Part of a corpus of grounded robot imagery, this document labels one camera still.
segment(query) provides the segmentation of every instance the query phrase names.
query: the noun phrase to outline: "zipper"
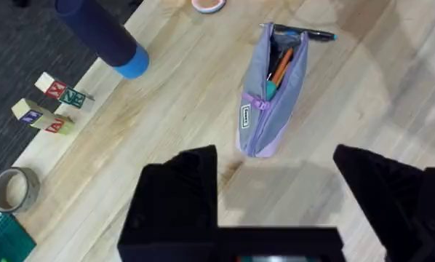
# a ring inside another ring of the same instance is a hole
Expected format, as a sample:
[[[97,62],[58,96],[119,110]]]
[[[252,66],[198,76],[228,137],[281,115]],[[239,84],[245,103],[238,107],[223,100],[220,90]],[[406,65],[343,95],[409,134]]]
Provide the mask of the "zipper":
[[[306,39],[306,37],[307,37],[306,32],[301,34],[300,47],[298,48],[297,52],[295,53],[295,56],[292,59],[292,62],[290,63],[290,67],[287,69],[287,72],[289,72],[289,74],[292,73],[293,68],[295,67],[295,64],[297,63],[298,59],[300,58],[302,51],[306,48],[306,45],[308,44],[308,40]],[[285,78],[282,81],[281,87],[279,88],[279,90],[277,90],[276,94],[271,99],[272,105],[276,105],[279,102],[280,97],[282,96],[282,93],[287,88],[288,82],[289,82],[289,77]],[[263,87],[264,88],[263,97],[265,98],[266,97],[266,82],[263,86],[264,86]],[[253,138],[248,146],[248,154],[250,156],[256,156],[256,152],[255,152],[256,141],[258,141],[260,136],[263,134],[263,127],[266,125],[266,122],[268,121],[269,116],[271,115],[271,112],[272,112],[272,110],[271,110],[271,108],[269,108],[268,110],[264,110],[260,114],[260,117],[258,117],[258,123],[256,126],[255,134],[253,135]]]
[[[267,59],[266,59],[266,64],[265,64],[265,67],[266,67],[266,73],[265,73],[265,76],[264,76],[264,80],[263,80],[263,91],[261,92],[262,93],[262,95],[261,95],[261,100],[262,101],[266,101],[266,99],[264,99],[265,97],[266,97],[266,88],[267,88],[267,84],[268,84],[268,82],[266,81],[266,76],[268,75],[268,70],[269,70],[269,59],[271,58],[270,57],[270,52],[271,52],[271,36],[272,36],[272,34],[273,34],[273,31],[274,31],[274,24],[273,23],[271,23],[270,25],[269,25],[269,29],[268,29],[268,31],[267,31],[267,38],[268,38],[268,49],[266,50],[266,57],[267,57]],[[257,123],[257,125],[256,125],[256,129],[255,129],[255,134],[253,134],[253,136],[252,136],[252,139],[250,140],[250,143],[248,144],[248,149],[247,149],[247,153],[248,153],[248,155],[249,156],[254,156],[253,155],[253,151],[255,150],[255,135],[256,135],[256,133],[257,133],[257,131],[258,131],[258,129],[260,128],[260,122],[261,122],[261,119],[262,119],[262,116],[263,116],[263,114],[266,112],[267,110],[264,110],[261,114],[260,114],[260,116],[258,117],[258,123]]]

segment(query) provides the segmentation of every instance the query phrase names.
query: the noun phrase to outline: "orange pen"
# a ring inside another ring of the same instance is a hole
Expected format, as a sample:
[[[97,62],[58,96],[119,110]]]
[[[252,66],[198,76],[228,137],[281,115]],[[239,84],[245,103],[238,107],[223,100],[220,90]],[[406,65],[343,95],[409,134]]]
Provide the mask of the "orange pen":
[[[289,65],[287,64],[287,65],[285,66],[284,70],[282,71],[282,75],[281,75],[281,77],[279,77],[279,80],[277,80],[277,82],[276,82],[276,86],[277,86],[277,88],[279,88],[279,85],[281,84],[282,79],[284,79],[285,73],[287,72],[287,69],[288,69],[288,68],[289,68]]]
[[[282,58],[282,61],[277,67],[277,70],[274,73],[273,77],[271,78],[271,81],[273,83],[277,83],[279,81],[279,78],[282,78],[282,74],[284,73],[284,68],[288,64],[289,59],[292,56],[292,53],[293,53],[293,48],[290,47],[290,49],[287,50],[284,57]]]

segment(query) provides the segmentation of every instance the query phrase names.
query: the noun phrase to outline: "green cutting mat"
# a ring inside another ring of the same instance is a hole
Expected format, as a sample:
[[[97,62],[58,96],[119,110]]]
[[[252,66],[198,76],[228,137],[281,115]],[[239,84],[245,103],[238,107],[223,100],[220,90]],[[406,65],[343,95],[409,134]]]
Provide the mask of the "green cutting mat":
[[[0,258],[24,261],[36,244],[12,214],[0,213]]]

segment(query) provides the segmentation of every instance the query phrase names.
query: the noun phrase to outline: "wood grain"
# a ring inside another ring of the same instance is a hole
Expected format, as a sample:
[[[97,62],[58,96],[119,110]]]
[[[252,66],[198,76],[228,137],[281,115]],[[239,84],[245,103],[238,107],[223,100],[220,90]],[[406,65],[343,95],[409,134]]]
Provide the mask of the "wood grain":
[[[268,21],[339,36],[310,43],[304,88],[270,159],[235,149],[242,79]],[[67,137],[40,132],[17,166],[42,181],[19,221],[38,243],[29,261],[119,261],[116,242],[140,171],[187,148],[219,152],[221,226],[333,225],[349,261],[384,250],[332,153],[339,143],[435,165],[435,0],[228,1],[213,15],[189,1],[145,1],[127,23],[151,64],[126,81],[97,61],[76,89],[92,113]]]

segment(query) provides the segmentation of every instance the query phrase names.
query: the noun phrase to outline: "zipper pull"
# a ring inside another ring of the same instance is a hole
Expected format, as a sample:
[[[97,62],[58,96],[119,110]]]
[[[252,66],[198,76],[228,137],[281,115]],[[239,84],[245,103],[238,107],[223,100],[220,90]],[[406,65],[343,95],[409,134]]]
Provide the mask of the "zipper pull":
[[[254,95],[251,95],[247,92],[242,93],[242,97],[245,100],[248,100],[254,107],[260,109],[260,110],[267,110],[271,107],[271,102],[263,100],[259,97],[256,97]]]

